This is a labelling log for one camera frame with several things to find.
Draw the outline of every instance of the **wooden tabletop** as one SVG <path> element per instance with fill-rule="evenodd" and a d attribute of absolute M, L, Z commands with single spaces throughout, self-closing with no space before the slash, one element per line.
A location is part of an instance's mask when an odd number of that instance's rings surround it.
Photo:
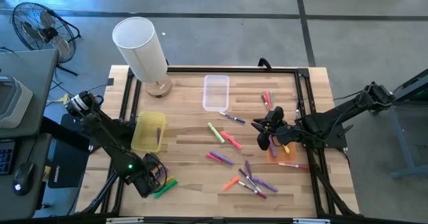
<path fill-rule="evenodd" d="M 324 112 L 334 107 L 326 68 L 309 68 L 316 109 Z M 103 111 L 111 118 L 119 116 L 128 66 L 112 66 L 110 77 L 114 85 L 106 88 Z M 241 125 L 218 112 L 207 112 L 202 107 L 204 73 L 169 74 L 173 89 L 165 98 L 152 98 L 142 88 L 138 111 L 163 112 L 168 126 L 158 154 L 169 168 L 170 175 L 178 185 L 159 199 L 140 197 L 133 185 L 124 187 L 121 216 L 177 216 L 177 217 L 315 217 L 314 198 L 309 172 L 272 164 L 268 152 L 257 145 L 257 134 L 250 122 L 263 118 L 266 109 L 260 95 L 274 91 L 275 105 L 284 109 L 285 119 L 293 122 L 296 111 L 296 87 L 292 74 L 227 73 L 229 76 L 229 107 L 227 112 L 246 121 Z M 132 83 L 126 116 L 134 95 L 135 78 Z M 242 144 L 237 150 L 232 144 L 221 144 L 207 127 L 211 122 L 220 132 L 225 131 Z M 297 144 L 298 158 L 295 163 L 307 164 L 306 152 Z M 205 153 L 214 150 L 235 161 L 230 166 L 205 158 Z M 358 205 L 348 163 L 342 153 L 326 149 L 330 181 L 340 197 L 355 212 Z M 262 199 L 249 190 L 234 185 L 226 191 L 222 187 L 239 175 L 248 160 L 253 175 L 276 186 L 273 193 L 263 189 L 267 199 Z M 105 183 L 110 158 L 102 150 L 89 157 L 82 189 L 76 210 L 90 204 Z M 116 188 L 113 188 L 110 206 L 113 205 Z M 325 191 L 320 184 L 323 207 L 327 210 Z"/>

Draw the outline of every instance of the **concrete floor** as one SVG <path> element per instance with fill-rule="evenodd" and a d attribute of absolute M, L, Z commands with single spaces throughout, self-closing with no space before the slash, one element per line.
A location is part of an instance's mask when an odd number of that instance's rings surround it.
<path fill-rule="evenodd" d="M 52 9 L 112 12 L 279 13 L 298 14 L 296 0 L 0 0 L 0 9 L 35 1 Z M 304 0 L 312 15 L 428 15 L 428 0 Z M 125 64 L 111 33 L 116 17 L 67 17 L 80 28 L 74 58 L 59 79 L 72 93 L 104 84 L 112 64 Z M 298 19 L 152 18 L 170 64 L 254 66 L 260 57 L 273 66 L 308 66 Z M 388 90 L 427 68 L 426 21 L 309 21 L 317 66 L 327 67 L 334 97 L 360 90 L 371 81 Z M 0 15 L 0 46 L 26 50 L 8 15 Z M 96 93 L 102 94 L 104 88 Z M 52 98 L 64 93 L 55 89 Z M 60 121 L 64 109 L 51 105 L 45 115 Z M 428 175 L 394 180 L 391 171 L 405 167 L 387 113 L 361 114 L 348 121 L 346 134 L 351 173 L 360 212 L 368 217 L 428 222 Z M 75 189 L 47 190 L 53 208 L 36 216 L 64 215 Z"/>

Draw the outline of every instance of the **lamp base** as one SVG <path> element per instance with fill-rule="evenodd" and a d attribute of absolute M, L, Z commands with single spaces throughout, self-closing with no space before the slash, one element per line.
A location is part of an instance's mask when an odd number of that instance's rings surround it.
<path fill-rule="evenodd" d="M 168 76 L 165 76 L 163 80 L 156 81 L 154 83 L 144 83 L 144 88 L 150 96 L 155 98 L 162 98 L 171 92 L 173 83 Z"/>

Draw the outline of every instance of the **keyboard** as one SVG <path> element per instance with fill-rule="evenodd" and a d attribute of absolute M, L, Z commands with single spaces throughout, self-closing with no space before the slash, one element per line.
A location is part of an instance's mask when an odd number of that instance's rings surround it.
<path fill-rule="evenodd" d="M 0 140 L 0 176 L 12 174 L 16 146 L 14 140 Z"/>

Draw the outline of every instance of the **green marker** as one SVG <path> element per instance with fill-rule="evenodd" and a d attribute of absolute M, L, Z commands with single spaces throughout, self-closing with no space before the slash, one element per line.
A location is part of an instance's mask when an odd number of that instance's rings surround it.
<path fill-rule="evenodd" d="M 175 186 L 179 181 L 178 180 L 173 180 L 170 183 L 168 183 L 164 188 L 162 188 L 162 190 L 160 190 L 158 193 L 154 194 L 154 198 L 157 199 L 159 198 L 163 193 L 165 193 L 165 191 L 169 190 L 171 187 Z"/>
<path fill-rule="evenodd" d="M 270 92 L 270 104 L 272 106 L 274 105 L 274 92 L 273 91 Z"/>
<path fill-rule="evenodd" d="M 213 133 L 220 140 L 221 143 L 225 142 L 223 137 L 221 137 L 221 135 L 218 133 L 218 131 L 214 128 L 214 126 L 210 122 L 208 122 L 208 127 L 213 131 Z"/>

